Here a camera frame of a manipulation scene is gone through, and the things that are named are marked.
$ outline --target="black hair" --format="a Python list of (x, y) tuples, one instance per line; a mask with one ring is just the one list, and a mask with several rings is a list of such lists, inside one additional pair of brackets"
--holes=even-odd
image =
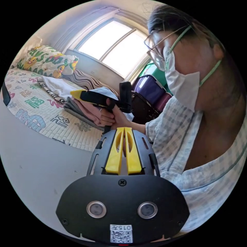
[(180, 35), (188, 26), (191, 26), (192, 28), (184, 34), (183, 38), (195, 36), (204, 37), (209, 41), (211, 47), (216, 43), (220, 45), (225, 53), (224, 58), (222, 59), (222, 66), (231, 69), (234, 81), (236, 82), (232, 94), (238, 98), (242, 94), (246, 103), (247, 86), (245, 85), (233, 58), (224, 49), (222, 43), (204, 25), (183, 11), (166, 4), (156, 7), (151, 13), (147, 23), (149, 34), (160, 31), (176, 31), (176, 34)]

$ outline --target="cartoon pillow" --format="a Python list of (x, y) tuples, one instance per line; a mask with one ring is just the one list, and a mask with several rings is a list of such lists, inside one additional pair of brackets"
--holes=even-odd
[(17, 68), (60, 78), (72, 75), (79, 58), (64, 55), (50, 46), (34, 47), (18, 62)]

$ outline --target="yellow tip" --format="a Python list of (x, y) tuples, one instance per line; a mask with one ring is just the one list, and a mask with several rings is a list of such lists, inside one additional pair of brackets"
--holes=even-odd
[(75, 90), (75, 91), (71, 91), (70, 94), (71, 94), (75, 99), (79, 100), (82, 91), (86, 91), (86, 90), (85, 90), (85, 89)]

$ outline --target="qr code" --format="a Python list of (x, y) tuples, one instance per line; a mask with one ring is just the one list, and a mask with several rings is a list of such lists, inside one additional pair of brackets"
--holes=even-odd
[(132, 231), (111, 231), (112, 243), (132, 243)]

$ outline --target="striped pillow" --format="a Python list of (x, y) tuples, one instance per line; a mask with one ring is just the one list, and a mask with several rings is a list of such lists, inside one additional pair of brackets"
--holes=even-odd
[(119, 94), (114, 89), (100, 82), (96, 78), (82, 72), (81, 70), (75, 69), (72, 75), (67, 75), (63, 77), (87, 90), (96, 89), (99, 87), (106, 87), (119, 98)]

